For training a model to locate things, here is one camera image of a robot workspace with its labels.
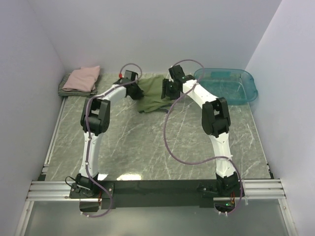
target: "robotic arm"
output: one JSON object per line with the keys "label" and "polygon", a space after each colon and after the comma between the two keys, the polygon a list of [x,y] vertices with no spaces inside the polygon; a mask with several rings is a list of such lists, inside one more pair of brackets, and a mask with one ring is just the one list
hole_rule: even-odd
{"label": "robotic arm", "polygon": [[[164,79],[161,97],[164,98],[168,96],[171,99],[177,99],[181,92],[185,93],[195,85],[194,90],[188,93],[188,96],[191,97],[202,109],[202,127],[210,137],[215,156],[226,156],[231,158],[232,156],[228,143],[230,117],[226,100],[210,94],[197,83],[193,76],[186,76],[179,65],[171,67],[169,72],[172,80]],[[124,77],[120,78],[112,88],[116,88],[118,84],[124,84],[135,80],[135,76],[137,76],[135,72],[126,71]],[[85,146],[81,169],[76,177],[76,184],[78,186],[95,190],[95,186],[89,181],[86,165],[88,165],[89,173],[92,178],[97,180],[98,154],[101,139],[109,126],[110,107],[114,106],[117,101],[125,98],[127,95],[133,100],[138,100],[143,97],[142,90],[136,83],[133,83],[125,87],[116,88],[107,96],[93,100],[89,113],[87,114],[89,116],[89,126],[91,130],[91,146],[89,148],[90,153],[88,163],[86,163],[89,141],[89,134],[86,128],[86,106],[88,99],[86,100],[81,116]],[[238,177],[234,167],[227,159],[217,159],[216,165],[217,186],[219,192],[225,194],[231,193],[238,184]]]}

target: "marble tabletop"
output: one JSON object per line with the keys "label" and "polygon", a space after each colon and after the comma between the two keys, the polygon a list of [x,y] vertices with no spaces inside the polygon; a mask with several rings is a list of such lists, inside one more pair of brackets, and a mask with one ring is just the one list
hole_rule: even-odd
{"label": "marble tabletop", "polygon": [[[146,73],[143,79],[154,75]],[[104,74],[99,79],[98,91],[107,90],[116,80],[117,74]],[[84,148],[80,125],[84,101],[85,97],[80,96],[67,98],[46,181],[63,181],[79,172]],[[110,126],[103,137],[98,160],[103,177],[108,180],[216,178],[215,161],[189,166],[174,160],[162,136],[165,113],[140,114],[135,103],[127,97],[111,108]],[[270,178],[249,104],[229,106],[229,112],[229,144],[242,178]],[[166,130],[169,146],[180,159],[199,161],[214,156],[211,141],[201,126],[201,109],[189,97],[175,106]]]}

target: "black cable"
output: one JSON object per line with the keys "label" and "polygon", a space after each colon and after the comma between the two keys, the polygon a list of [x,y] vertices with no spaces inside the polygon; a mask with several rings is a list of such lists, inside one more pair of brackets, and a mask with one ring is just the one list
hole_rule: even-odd
{"label": "black cable", "polygon": [[72,179],[74,182],[75,182],[75,178],[73,178],[73,177],[71,177],[71,176],[67,176],[67,177],[64,179],[65,183],[71,187],[71,184],[69,184],[69,183],[67,182],[67,178]]}

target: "white wall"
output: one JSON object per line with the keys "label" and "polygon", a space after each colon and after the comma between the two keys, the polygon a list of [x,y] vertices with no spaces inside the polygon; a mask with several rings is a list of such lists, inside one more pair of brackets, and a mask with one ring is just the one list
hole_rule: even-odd
{"label": "white wall", "polygon": [[314,12],[313,0],[283,0],[246,68],[261,141],[301,236],[315,230]]}
{"label": "white wall", "polygon": [[245,69],[281,0],[29,0],[66,70],[193,58]]}
{"label": "white wall", "polygon": [[0,7],[0,235],[14,235],[61,100],[64,67],[26,0]]}

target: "wire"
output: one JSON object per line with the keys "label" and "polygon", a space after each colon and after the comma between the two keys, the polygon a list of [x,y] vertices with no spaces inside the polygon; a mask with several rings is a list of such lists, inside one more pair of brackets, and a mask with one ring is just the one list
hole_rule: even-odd
{"label": "wire", "polygon": [[69,184],[69,183],[67,182],[67,178],[72,179],[74,182],[75,182],[75,178],[73,178],[73,177],[71,177],[71,176],[67,176],[67,177],[64,179],[65,183],[71,187],[71,184]]}
{"label": "wire", "polygon": [[210,157],[210,158],[207,158],[203,161],[197,161],[197,162],[187,162],[187,161],[183,161],[181,159],[179,159],[178,157],[176,157],[171,149],[169,148],[168,146],[168,143],[167,143],[167,139],[166,139],[166,124],[167,124],[167,121],[168,121],[168,118],[169,118],[169,115],[171,114],[174,106],[180,101],[182,100],[187,94],[189,94],[191,91],[194,90],[194,88],[196,87],[197,83],[204,77],[204,74],[205,74],[205,67],[198,61],[196,60],[193,60],[193,59],[184,59],[184,60],[180,60],[179,62],[175,63],[173,66],[181,63],[181,62],[184,62],[184,61],[193,61],[197,64],[199,64],[202,68],[202,74],[199,76],[199,78],[197,79],[196,83],[192,86],[192,88],[190,90],[188,90],[187,92],[183,93],[178,99],[176,99],[174,101],[174,103],[172,104],[172,106],[170,107],[170,109],[168,110],[168,113],[166,114],[165,116],[165,121],[164,121],[164,126],[163,126],[163,139],[164,139],[164,144],[165,144],[165,147],[168,151],[168,153],[175,159],[177,160],[178,162],[182,163],[182,164],[186,164],[186,165],[199,165],[199,164],[202,164],[202,163],[205,163],[205,162],[208,162],[208,161],[212,161],[212,160],[215,160],[215,159],[226,159],[228,160],[232,166],[234,167],[237,175],[238,175],[238,179],[239,179],[239,182],[240,182],[240,200],[239,200],[239,203],[235,206],[235,208],[230,211],[229,213],[227,214],[231,214],[234,212],[234,210],[236,210],[238,207],[239,207],[239,204],[241,203],[241,199],[242,199],[242,195],[243,195],[243,186],[242,186],[242,178],[241,178],[241,174],[239,172],[239,170],[237,169],[235,163],[227,156],[215,156],[215,157]]}
{"label": "wire", "polygon": [[87,213],[84,212],[83,215],[85,215],[85,216],[87,216],[87,217],[91,217],[91,218],[102,217],[102,216],[106,215],[106,214],[111,210],[111,208],[112,208],[112,206],[113,206],[113,197],[112,197],[112,195],[110,195],[110,193],[108,192],[108,190],[107,190],[106,188],[104,188],[102,185],[100,185],[98,182],[96,182],[96,181],[92,178],[92,176],[91,176],[91,174],[90,174],[90,172],[89,172],[89,153],[90,153],[91,140],[92,140],[90,125],[89,125],[89,116],[88,116],[89,110],[90,110],[90,108],[91,108],[91,104],[92,104],[92,101],[93,101],[94,99],[96,99],[96,98],[101,98],[101,97],[105,97],[105,96],[107,96],[108,94],[110,94],[112,91],[114,91],[115,89],[117,89],[117,88],[119,88],[119,87],[122,87],[122,86],[125,86],[125,85],[131,85],[131,84],[133,84],[133,83],[136,83],[136,82],[142,77],[142,69],[140,68],[140,66],[138,66],[138,65],[135,64],[135,63],[128,63],[128,64],[124,65],[124,66],[120,69],[120,71],[119,71],[119,77],[120,77],[120,75],[121,75],[123,69],[124,69],[126,66],[128,66],[128,65],[134,65],[134,66],[136,66],[136,67],[139,68],[139,70],[140,70],[140,76],[139,76],[136,80],[131,81],[131,82],[128,82],[128,83],[124,83],[124,84],[117,85],[116,87],[111,88],[110,90],[108,90],[108,91],[106,91],[106,92],[104,92],[104,93],[102,93],[102,94],[100,94],[100,95],[96,95],[96,96],[91,97],[91,98],[88,100],[88,102],[87,102],[87,106],[86,106],[86,110],[85,110],[85,114],[86,114],[85,117],[86,117],[86,126],[87,126],[87,130],[88,130],[88,134],[89,134],[89,140],[88,140],[88,144],[87,144],[87,154],[86,154],[86,158],[85,158],[85,164],[86,164],[86,165],[85,165],[85,170],[86,170],[86,172],[87,172],[87,175],[88,175],[89,179],[90,179],[96,186],[98,186],[100,189],[102,189],[102,190],[109,196],[109,199],[110,199],[109,208],[108,208],[104,213],[99,214],[99,215],[89,215],[89,214],[87,214]]}

